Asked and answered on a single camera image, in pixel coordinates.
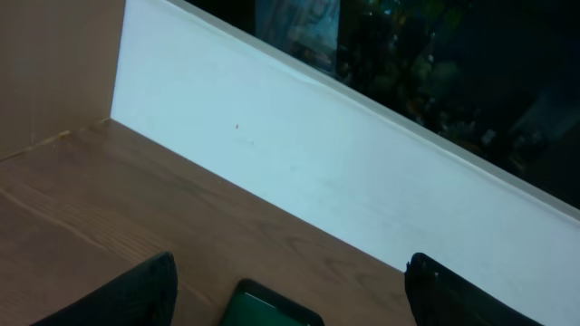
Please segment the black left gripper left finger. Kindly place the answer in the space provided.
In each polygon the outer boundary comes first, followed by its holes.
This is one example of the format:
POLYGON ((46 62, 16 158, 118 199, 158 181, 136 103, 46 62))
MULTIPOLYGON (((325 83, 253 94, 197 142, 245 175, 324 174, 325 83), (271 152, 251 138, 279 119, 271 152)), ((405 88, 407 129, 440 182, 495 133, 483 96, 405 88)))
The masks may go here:
POLYGON ((170 326, 177 295, 174 257, 162 252, 33 326, 170 326))

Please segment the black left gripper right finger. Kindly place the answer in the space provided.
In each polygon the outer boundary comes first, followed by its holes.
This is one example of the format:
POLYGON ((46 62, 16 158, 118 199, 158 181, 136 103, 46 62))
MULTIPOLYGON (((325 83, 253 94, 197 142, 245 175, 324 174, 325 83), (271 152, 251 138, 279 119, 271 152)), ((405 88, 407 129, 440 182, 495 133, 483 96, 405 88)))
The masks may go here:
POLYGON ((404 287, 419 326, 540 326, 424 253, 407 262, 404 287))

